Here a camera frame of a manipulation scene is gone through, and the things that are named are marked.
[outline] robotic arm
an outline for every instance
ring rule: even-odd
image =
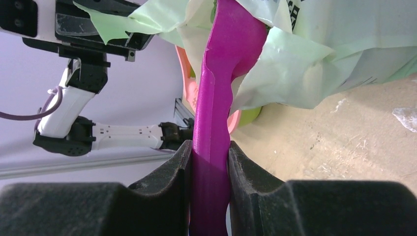
[[[74,0],[91,9],[128,16],[139,7],[123,0]],[[18,34],[32,48],[69,58],[59,86],[60,106],[43,117],[35,127],[33,144],[46,151],[67,156],[85,155],[92,150],[114,147],[150,147],[177,150],[192,139],[193,120],[181,128],[171,122],[149,126],[113,126],[79,116],[85,105],[107,83],[107,53],[134,61],[152,35],[131,33],[129,39],[104,45],[88,14],[73,0],[8,0],[0,3],[0,31]],[[58,101],[54,96],[48,109]]]

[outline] pink plastic object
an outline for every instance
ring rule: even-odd
[[[185,53],[185,49],[180,48],[178,46],[176,46],[176,48],[177,48],[179,63],[181,64],[181,68],[182,68],[184,98],[185,100],[187,100],[187,102],[190,104],[191,108],[195,112],[197,108],[198,85],[197,85],[197,82],[190,79],[191,65],[190,65],[190,62],[188,61],[187,54]],[[229,134],[233,133],[233,131],[236,130],[236,128],[238,127],[241,114],[242,114],[242,111],[240,110],[235,111],[227,119],[227,129],[229,131]]]
[[[265,25],[235,0],[217,0],[217,11],[202,64],[193,137],[191,236],[226,236],[230,200],[227,118],[231,83],[258,59]]]

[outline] pale green paper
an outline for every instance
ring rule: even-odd
[[[158,34],[175,44],[182,44],[174,31],[185,21],[188,1],[152,0],[136,9],[129,17],[104,14],[74,2],[74,5],[90,15],[103,42],[129,38],[126,32]]]

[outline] orange plastic object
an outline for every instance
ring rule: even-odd
[[[183,79],[183,93],[184,98],[187,102],[191,105],[193,111],[196,111],[197,105],[197,97],[198,97],[198,85],[195,80],[190,78],[191,74],[191,65],[188,61],[187,54],[185,53],[184,48],[180,48],[176,46],[179,63],[181,64],[182,69],[182,79]],[[229,118],[227,119],[227,128],[229,130],[229,134],[231,134],[239,125],[240,115],[242,111],[235,111]]]

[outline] beige cardboard surface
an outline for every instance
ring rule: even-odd
[[[417,133],[392,114],[417,107],[416,78],[336,94],[314,110],[270,104],[232,137],[282,180],[384,179],[417,193]]]

